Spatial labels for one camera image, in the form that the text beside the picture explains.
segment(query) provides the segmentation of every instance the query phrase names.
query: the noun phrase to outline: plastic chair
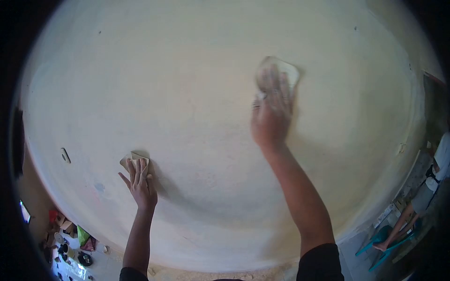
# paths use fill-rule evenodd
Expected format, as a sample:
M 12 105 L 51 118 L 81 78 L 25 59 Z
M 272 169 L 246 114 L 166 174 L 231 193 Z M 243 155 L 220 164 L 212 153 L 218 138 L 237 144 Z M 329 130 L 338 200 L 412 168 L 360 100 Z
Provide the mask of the plastic chair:
M 371 272 L 372 270 L 374 270 L 376 267 L 378 267 L 382 262 L 384 262 L 387 257 L 393 252 L 393 250 L 395 248 L 397 248 L 398 246 L 400 246 L 401 244 L 405 243 L 406 241 L 409 241 L 411 239 L 413 239 L 414 237 L 417 236 L 417 234 L 420 231 L 420 228 L 422 227 L 422 220 L 418 219 L 416 221 L 416 223 L 414 224 L 414 228 L 413 230 L 407 234 L 405 237 L 403 237 L 403 239 L 399 240 L 399 241 L 394 241 L 391 246 L 389 248 L 386 249 L 386 251 L 384 251 L 382 253 L 382 255 L 379 257 L 379 259 L 375 262 L 375 264 L 372 265 L 371 268 L 369 268 L 369 272 Z M 388 237 L 389 237 L 389 233 L 392 231 L 392 227 L 390 225 L 386 225 L 384 227 L 382 227 L 378 233 L 372 237 L 372 239 L 370 239 L 369 244 L 367 244 L 364 248 L 362 248 L 360 251 L 358 251 L 358 253 L 355 254 L 355 256 L 360 255 L 362 252 L 367 251 L 367 249 L 369 249 L 370 247 L 372 247 L 372 245 L 375 243 L 381 243 L 383 241 L 385 241 Z

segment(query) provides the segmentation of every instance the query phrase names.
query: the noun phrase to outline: hand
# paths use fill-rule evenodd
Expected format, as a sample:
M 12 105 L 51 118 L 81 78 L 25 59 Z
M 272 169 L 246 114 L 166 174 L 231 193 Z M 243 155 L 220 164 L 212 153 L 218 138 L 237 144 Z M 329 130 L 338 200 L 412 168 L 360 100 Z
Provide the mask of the hand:
M 126 166 L 130 173 L 128 180 L 122 173 L 119 176 L 123 179 L 126 186 L 130 190 L 133 198 L 138 204 L 138 210 L 154 209 L 158 202 L 158 195 L 153 186 L 152 175 L 145 174 L 145 160 L 139 159 L 136 163 L 136 171 L 130 159 L 126 160 Z
M 293 95 L 286 73 L 279 75 L 276 65 L 261 72 L 260 94 L 253 103 L 252 136 L 261 150 L 279 150 L 285 146 L 292 118 Z

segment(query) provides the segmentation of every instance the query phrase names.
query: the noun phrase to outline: foot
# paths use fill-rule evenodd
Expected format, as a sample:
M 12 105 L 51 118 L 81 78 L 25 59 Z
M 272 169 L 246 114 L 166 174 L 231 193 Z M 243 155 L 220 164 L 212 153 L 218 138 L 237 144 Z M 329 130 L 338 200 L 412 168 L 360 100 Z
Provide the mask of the foot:
M 387 249 L 387 245 L 385 245 L 384 243 L 373 244 L 372 246 L 382 252 L 386 251 Z

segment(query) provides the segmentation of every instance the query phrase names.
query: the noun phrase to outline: blue stain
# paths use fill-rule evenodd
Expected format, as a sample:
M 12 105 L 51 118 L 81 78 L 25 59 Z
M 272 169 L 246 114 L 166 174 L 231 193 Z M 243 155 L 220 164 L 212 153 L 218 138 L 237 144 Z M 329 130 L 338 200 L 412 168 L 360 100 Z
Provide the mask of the blue stain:
M 96 184 L 94 185 L 94 187 L 95 187 L 95 189 L 97 189 L 97 191 L 99 191 L 99 192 L 104 192 L 104 191 L 105 191 L 105 186 L 102 185 L 101 183 L 96 183 Z

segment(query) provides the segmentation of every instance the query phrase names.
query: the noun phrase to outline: gray shorts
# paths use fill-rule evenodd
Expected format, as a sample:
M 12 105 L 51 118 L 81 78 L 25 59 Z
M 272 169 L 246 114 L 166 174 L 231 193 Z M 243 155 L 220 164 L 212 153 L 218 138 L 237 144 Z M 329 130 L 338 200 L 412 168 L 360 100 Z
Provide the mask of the gray shorts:
M 429 189 L 426 184 L 423 184 L 421 187 L 419 187 L 419 191 L 417 191 L 416 196 L 411 201 L 414 212 L 423 214 L 423 212 L 427 209 L 428 204 L 430 204 L 430 201 L 433 198 L 433 194 L 434 192 Z

